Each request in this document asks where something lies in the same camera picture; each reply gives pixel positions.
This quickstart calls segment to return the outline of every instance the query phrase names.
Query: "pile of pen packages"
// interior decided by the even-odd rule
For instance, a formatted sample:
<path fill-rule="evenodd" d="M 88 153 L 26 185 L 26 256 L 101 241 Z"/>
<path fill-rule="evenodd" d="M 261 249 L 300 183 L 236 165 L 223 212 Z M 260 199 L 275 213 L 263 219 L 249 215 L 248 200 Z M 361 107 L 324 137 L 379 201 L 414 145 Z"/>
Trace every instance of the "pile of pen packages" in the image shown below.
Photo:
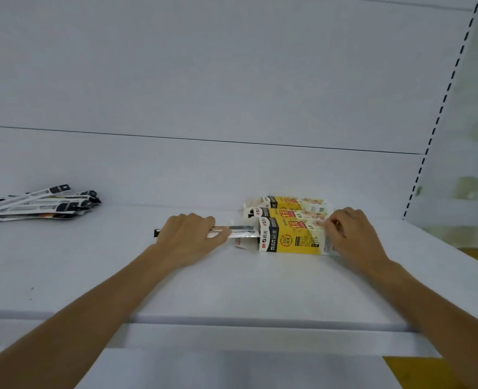
<path fill-rule="evenodd" d="M 0 198 L 0 222 L 36 218 L 71 219 L 100 205 L 95 191 L 70 192 L 67 184 Z"/>
<path fill-rule="evenodd" d="M 262 196 L 244 203 L 240 225 L 213 227 L 208 237 L 224 229 L 235 246 L 270 253 L 337 255 L 320 225 L 334 211 L 323 199 Z"/>

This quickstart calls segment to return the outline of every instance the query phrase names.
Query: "person's left hand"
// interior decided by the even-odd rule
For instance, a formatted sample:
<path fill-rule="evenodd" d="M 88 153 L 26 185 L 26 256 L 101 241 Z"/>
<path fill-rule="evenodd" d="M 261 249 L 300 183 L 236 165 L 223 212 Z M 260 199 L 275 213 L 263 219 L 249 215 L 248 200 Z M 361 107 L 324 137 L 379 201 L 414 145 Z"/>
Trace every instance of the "person's left hand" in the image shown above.
<path fill-rule="evenodd" d="M 194 213 L 172 216 L 150 248 L 165 256 L 176 269 L 191 265 L 224 244 L 232 233 L 225 229 L 217 236 L 208 237 L 208 231 L 215 224 L 214 217 L 203 218 Z"/>

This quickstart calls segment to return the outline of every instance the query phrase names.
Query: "hand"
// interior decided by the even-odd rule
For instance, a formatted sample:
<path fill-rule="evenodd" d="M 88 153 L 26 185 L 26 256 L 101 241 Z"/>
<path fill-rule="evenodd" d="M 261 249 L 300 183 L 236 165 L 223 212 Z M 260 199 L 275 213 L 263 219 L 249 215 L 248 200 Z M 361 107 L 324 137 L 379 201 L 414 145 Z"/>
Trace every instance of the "hand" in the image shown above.
<path fill-rule="evenodd" d="M 226 229 L 208 238 L 208 231 L 215 224 L 214 217 L 203 218 L 194 213 L 172 216 L 150 248 L 165 256 L 173 269 L 191 265 L 224 244 L 232 233 Z"/>
<path fill-rule="evenodd" d="M 346 207 L 321 222 L 339 254 L 361 274 L 371 275 L 392 261 L 365 213 Z"/>

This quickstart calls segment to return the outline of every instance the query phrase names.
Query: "yellow floor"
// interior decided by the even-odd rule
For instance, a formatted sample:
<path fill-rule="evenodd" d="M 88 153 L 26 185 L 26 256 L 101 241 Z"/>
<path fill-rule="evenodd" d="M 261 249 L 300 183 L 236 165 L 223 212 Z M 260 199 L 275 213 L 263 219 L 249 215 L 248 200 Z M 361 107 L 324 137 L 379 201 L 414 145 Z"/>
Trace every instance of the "yellow floor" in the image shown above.
<path fill-rule="evenodd" d="M 478 249 L 461 249 L 478 260 Z M 443 359 L 384 357 L 403 389 L 463 389 Z"/>

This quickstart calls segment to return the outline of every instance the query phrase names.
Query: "person's left arm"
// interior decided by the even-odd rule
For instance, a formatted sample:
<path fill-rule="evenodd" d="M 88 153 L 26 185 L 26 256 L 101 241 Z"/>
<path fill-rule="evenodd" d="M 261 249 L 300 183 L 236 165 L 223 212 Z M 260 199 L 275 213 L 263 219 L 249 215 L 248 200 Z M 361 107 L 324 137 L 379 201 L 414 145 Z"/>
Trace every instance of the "person's left arm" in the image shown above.
<path fill-rule="evenodd" d="M 135 260 L 0 353 L 0 388 L 72 389 L 141 301 L 169 273 L 223 244 L 213 217 L 171 217 Z"/>

